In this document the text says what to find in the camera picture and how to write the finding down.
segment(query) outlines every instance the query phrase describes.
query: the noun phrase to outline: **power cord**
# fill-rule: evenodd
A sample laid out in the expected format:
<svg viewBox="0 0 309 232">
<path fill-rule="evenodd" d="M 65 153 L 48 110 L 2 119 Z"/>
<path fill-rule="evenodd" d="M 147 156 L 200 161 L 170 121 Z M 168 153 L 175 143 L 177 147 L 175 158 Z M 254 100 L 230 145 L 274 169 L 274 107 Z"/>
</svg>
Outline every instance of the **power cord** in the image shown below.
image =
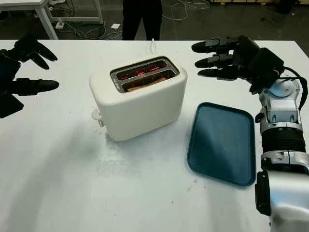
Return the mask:
<svg viewBox="0 0 309 232">
<path fill-rule="evenodd" d="M 99 27 L 91 29 L 87 32 L 83 32 L 82 30 L 77 30 L 76 28 L 74 28 L 69 23 L 65 22 L 64 24 L 65 24 L 65 26 L 69 27 L 71 30 L 59 30 L 60 32 L 62 32 L 62 33 L 74 33 L 81 40 L 102 40 L 102 39 L 113 40 L 113 39 L 116 39 L 116 38 L 118 38 L 119 36 L 122 35 L 122 31 L 117 31 L 117 32 L 112 32 L 112 33 L 106 34 L 107 30 L 105 28 L 105 21 Z M 89 37 L 88 36 L 90 33 L 94 32 L 98 29 L 103 29 L 103 32 L 99 36 L 95 36 L 95 37 Z"/>
<path fill-rule="evenodd" d="M 150 43 L 150 52 L 153 55 L 157 53 L 157 51 L 156 51 L 156 44 L 155 44 L 155 40 L 154 39 L 152 39 L 151 43 Z"/>
<path fill-rule="evenodd" d="M 172 17 L 168 17 L 166 15 L 163 15 L 164 18 L 170 19 L 170 20 L 174 20 L 174 21 L 183 21 L 185 19 L 188 18 L 188 7 L 192 7 L 195 9 L 201 9 L 201 10 L 206 10 L 208 8 L 210 8 L 210 4 L 208 1 L 205 2 L 189 2 L 189 1 L 182 1 L 182 0 L 176 0 L 178 3 L 171 5 L 171 6 L 163 6 L 162 8 L 173 8 L 177 5 L 183 5 L 184 6 L 184 10 L 185 10 L 185 17 L 183 18 L 172 18 Z M 207 5 L 206 7 L 197 7 L 195 5 Z"/>
<path fill-rule="evenodd" d="M 73 0 L 70 0 L 72 9 L 70 5 L 68 4 L 68 0 L 65 1 L 65 4 L 67 7 L 59 6 L 59 5 L 50 5 L 49 7 L 53 9 L 55 12 L 56 16 L 58 17 L 58 12 L 65 11 L 68 14 L 68 17 L 74 17 L 75 16 L 75 6 L 73 3 Z"/>
<path fill-rule="evenodd" d="M 307 80 L 304 77 L 301 77 L 295 70 L 289 68 L 289 67 L 284 67 L 285 70 L 288 70 L 290 72 L 292 72 L 296 77 L 281 77 L 280 79 L 284 79 L 284 80 L 289 80 L 289 79 L 298 79 L 302 88 L 303 88 L 303 93 L 301 95 L 301 99 L 300 99 L 300 103 L 299 103 L 299 111 L 301 110 L 301 108 L 303 108 L 306 100 L 307 100 L 307 96 L 308 96 L 308 85 L 307 85 Z"/>
</svg>

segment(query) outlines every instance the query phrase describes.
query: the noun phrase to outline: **person's leg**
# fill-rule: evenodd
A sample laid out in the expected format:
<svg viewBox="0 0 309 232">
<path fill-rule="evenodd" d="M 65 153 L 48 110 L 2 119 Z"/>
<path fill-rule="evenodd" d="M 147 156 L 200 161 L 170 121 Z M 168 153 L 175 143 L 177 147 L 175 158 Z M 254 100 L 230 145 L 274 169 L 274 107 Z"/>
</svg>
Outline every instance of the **person's leg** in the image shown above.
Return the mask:
<svg viewBox="0 0 309 232">
<path fill-rule="evenodd" d="M 162 23 L 161 0 L 145 0 L 143 4 L 143 23 L 147 40 L 160 40 Z"/>
<path fill-rule="evenodd" d="M 124 0 L 123 8 L 122 39 L 134 40 L 141 20 L 139 1 Z"/>
</svg>

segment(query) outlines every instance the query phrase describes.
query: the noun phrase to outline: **robot finger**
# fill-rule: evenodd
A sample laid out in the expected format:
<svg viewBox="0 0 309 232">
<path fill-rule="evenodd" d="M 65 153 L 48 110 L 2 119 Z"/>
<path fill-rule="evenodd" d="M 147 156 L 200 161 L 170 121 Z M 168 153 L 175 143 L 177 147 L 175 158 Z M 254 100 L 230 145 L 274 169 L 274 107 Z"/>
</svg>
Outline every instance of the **robot finger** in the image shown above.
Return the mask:
<svg viewBox="0 0 309 232">
<path fill-rule="evenodd" d="M 237 66 L 227 66 L 222 69 L 204 69 L 198 72 L 200 76 L 216 77 L 218 80 L 234 81 L 239 77 Z"/>
<path fill-rule="evenodd" d="M 59 82 L 53 80 L 30 80 L 29 78 L 17 78 L 8 86 L 11 93 L 19 96 L 37 95 L 40 92 L 47 92 L 59 87 Z"/>
<path fill-rule="evenodd" d="M 197 68 L 211 68 L 218 67 L 223 68 L 233 62 L 233 55 L 229 54 L 221 54 L 221 55 L 213 55 L 212 57 L 199 60 L 195 63 Z"/>
<path fill-rule="evenodd" d="M 42 69 L 46 69 L 48 70 L 49 69 L 49 66 L 48 64 L 45 62 L 45 60 L 40 57 L 39 54 L 37 53 L 33 53 L 31 56 L 30 56 L 30 59 L 36 63 L 38 66 L 40 66 Z"/>
<path fill-rule="evenodd" d="M 216 52 L 217 46 L 220 44 L 220 40 L 217 38 L 203 41 L 192 45 L 192 50 L 198 53 Z"/>
<path fill-rule="evenodd" d="M 50 60 L 50 61 L 56 61 L 58 58 L 52 53 L 47 47 L 45 47 L 43 44 L 39 43 L 37 44 L 38 48 L 38 54 L 41 55 L 42 57 Z"/>
</svg>

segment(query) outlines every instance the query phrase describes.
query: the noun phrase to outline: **blue tray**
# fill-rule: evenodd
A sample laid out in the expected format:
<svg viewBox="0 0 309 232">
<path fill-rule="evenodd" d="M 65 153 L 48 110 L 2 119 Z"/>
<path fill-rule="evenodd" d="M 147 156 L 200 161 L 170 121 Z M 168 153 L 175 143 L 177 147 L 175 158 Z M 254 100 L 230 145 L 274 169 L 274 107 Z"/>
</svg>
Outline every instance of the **blue tray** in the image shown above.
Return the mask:
<svg viewBox="0 0 309 232">
<path fill-rule="evenodd" d="M 243 110 L 198 106 L 187 161 L 190 168 L 240 186 L 255 182 L 254 120 Z"/>
</svg>

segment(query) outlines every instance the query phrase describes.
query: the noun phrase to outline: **white table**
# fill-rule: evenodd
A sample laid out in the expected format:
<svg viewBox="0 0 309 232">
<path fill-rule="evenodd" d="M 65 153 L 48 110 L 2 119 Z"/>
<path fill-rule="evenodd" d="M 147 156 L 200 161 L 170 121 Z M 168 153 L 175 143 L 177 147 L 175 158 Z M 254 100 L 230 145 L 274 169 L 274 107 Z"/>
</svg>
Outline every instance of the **white table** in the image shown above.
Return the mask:
<svg viewBox="0 0 309 232">
<path fill-rule="evenodd" d="M 35 10 L 43 27 L 52 40 L 57 40 L 57 34 L 52 26 L 52 22 L 98 22 L 103 23 L 99 0 L 93 0 L 97 11 L 97 17 L 52 17 L 47 3 L 49 0 L 0 0 L 1 11 Z"/>
<path fill-rule="evenodd" d="M 17 77 L 54 79 L 57 90 L 18 97 L 25 107 L 0 120 L 1 232 L 267 232 L 254 185 L 239 188 L 192 172 L 186 151 L 201 102 L 256 115 L 257 95 L 243 80 L 198 77 L 194 42 L 156 42 L 189 76 L 179 120 L 137 138 L 114 142 L 91 118 L 88 78 L 102 64 L 150 53 L 150 42 L 42 41 L 59 58 L 50 70 L 31 61 Z M 14 41 L 0 41 L 10 48 Z M 304 77 L 309 59 L 291 41 L 260 41 Z M 302 109 L 309 141 L 309 104 Z M 256 162 L 262 154 L 255 125 Z"/>
</svg>

